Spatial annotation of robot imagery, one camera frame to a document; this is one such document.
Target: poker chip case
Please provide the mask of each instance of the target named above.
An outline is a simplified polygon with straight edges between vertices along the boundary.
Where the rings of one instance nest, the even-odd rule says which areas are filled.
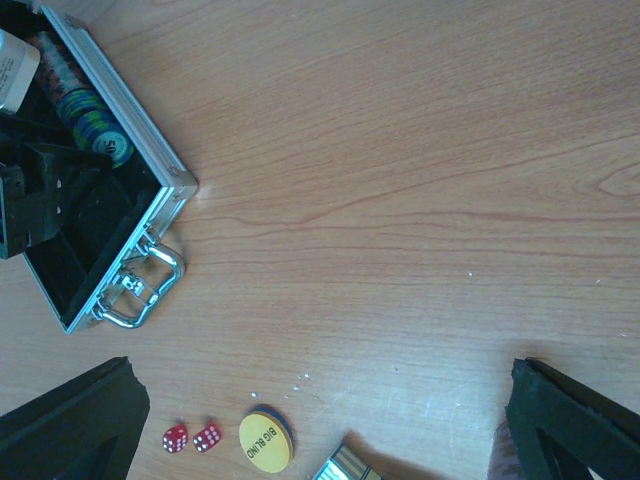
[[[54,238],[27,248],[24,257],[67,334],[104,321],[138,328],[185,273],[180,255],[161,238],[197,183],[80,21],[44,6],[11,12],[0,26],[18,30],[14,35],[44,25],[59,37],[135,147]],[[145,280],[147,261],[167,275]],[[116,305],[123,296],[133,300],[126,314]]]

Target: green poker chip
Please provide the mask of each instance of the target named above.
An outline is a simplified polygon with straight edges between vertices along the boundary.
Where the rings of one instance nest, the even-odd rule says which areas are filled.
[[[110,111],[92,111],[80,115],[73,127],[79,148],[109,155],[119,167],[133,155],[133,143]]]
[[[83,88],[65,95],[56,106],[56,111],[62,123],[72,128],[82,115],[92,111],[108,112],[109,107],[98,92]]]

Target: case latch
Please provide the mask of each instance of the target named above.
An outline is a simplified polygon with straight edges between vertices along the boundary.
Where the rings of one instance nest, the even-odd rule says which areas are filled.
[[[141,241],[136,245],[136,250],[140,253],[132,259],[126,261],[118,274],[115,276],[112,285],[123,286],[129,291],[139,303],[142,310],[137,316],[125,315],[115,310],[112,306],[105,305],[104,297],[98,300],[93,308],[93,316],[98,320],[109,320],[122,328],[139,328],[147,321],[147,318],[160,303],[185,272],[185,264],[182,257],[169,247],[160,243],[158,237],[147,229]],[[128,264],[141,257],[155,257],[171,267],[172,274],[169,275],[158,287],[153,287],[144,278],[133,273]]]

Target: poker chip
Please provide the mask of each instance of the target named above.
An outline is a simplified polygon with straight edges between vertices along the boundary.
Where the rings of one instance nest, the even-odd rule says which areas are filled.
[[[281,472],[293,460],[292,430],[282,415],[271,407],[254,408],[242,420],[239,434],[245,455],[263,472]]]
[[[36,79],[52,104],[56,105],[69,92],[91,88],[89,79],[73,55],[55,34],[38,32],[28,38],[27,42],[40,52]]]
[[[94,110],[78,117],[73,126],[78,148],[105,153],[119,167],[134,153],[133,143],[110,111]]]
[[[108,112],[109,107],[98,95],[98,92],[83,88],[65,95],[57,104],[56,111],[62,123],[68,128],[73,128],[78,119],[85,113],[92,111]]]

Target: yellow dealer button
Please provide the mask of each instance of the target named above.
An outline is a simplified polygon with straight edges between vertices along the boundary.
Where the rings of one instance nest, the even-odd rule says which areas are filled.
[[[254,411],[240,424],[240,445],[263,472],[278,473],[293,458],[293,442],[284,426],[271,415]]]

